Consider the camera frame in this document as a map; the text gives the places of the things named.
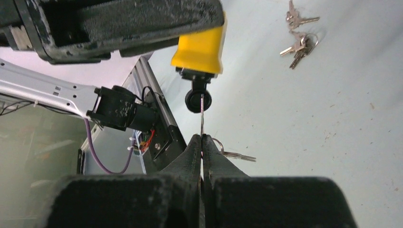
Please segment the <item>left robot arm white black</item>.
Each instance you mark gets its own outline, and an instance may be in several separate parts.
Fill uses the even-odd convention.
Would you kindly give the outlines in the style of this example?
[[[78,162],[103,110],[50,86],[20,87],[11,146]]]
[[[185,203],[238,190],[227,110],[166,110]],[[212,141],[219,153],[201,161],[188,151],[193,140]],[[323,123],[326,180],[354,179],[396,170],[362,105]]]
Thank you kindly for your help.
[[[206,86],[222,73],[226,18],[219,0],[3,0],[0,45],[54,65],[94,64],[177,46],[171,64],[192,82],[187,108],[211,105]],[[0,92],[97,124],[149,131],[168,112],[159,98],[138,104],[125,88],[74,84],[0,63]]]

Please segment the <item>yellow padlock black shackle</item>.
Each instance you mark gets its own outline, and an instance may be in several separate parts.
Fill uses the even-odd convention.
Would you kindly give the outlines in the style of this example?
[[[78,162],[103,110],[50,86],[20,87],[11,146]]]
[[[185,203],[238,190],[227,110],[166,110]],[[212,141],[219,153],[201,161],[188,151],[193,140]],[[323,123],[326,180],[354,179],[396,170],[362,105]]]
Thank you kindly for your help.
[[[223,72],[222,50],[227,29],[226,13],[223,24],[205,31],[180,35],[171,65],[186,80],[209,83]]]

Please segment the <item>silver key bunch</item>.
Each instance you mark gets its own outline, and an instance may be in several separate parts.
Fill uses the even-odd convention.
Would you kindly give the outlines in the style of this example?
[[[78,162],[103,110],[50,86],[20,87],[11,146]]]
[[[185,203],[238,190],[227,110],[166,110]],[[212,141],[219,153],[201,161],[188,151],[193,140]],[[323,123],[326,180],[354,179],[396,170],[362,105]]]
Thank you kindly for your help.
[[[289,2],[288,11],[286,12],[286,23],[288,24],[288,31],[295,38],[295,42],[290,47],[280,52],[280,56],[294,53],[294,60],[290,64],[290,69],[295,69],[300,61],[314,50],[319,43],[319,38],[314,33],[297,31],[297,29],[308,23],[320,20],[320,17],[303,18],[300,12],[295,8],[292,0]]]

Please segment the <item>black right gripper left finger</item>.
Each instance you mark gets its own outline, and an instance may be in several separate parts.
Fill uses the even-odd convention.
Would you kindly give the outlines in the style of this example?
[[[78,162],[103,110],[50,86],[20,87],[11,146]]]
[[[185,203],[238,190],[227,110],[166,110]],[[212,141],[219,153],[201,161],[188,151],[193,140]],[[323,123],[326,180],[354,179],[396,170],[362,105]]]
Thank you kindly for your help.
[[[197,228],[201,137],[154,174],[61,178],[44,205],[46,228]]]

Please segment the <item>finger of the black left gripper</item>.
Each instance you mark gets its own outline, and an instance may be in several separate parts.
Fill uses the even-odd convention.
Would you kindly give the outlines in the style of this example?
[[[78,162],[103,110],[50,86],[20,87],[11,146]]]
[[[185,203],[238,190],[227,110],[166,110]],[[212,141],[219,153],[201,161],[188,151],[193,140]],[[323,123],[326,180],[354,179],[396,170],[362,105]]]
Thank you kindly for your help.
[[[117,50],[135,56],[224,24],[219,0],[16,0],[14,5],[33,50],[54,65],[98,63]]]
[[[0,1],[0,46],[34,50],[14,0]]]

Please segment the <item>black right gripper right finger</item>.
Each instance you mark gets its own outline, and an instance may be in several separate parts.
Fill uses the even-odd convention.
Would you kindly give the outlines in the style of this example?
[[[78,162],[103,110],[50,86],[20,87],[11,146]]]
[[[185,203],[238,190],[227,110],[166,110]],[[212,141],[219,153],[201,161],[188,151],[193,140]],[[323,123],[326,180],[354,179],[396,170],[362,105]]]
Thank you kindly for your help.
[[[251,177],[202,138],[208,228],[355,228],[339,186],[326,177]]]

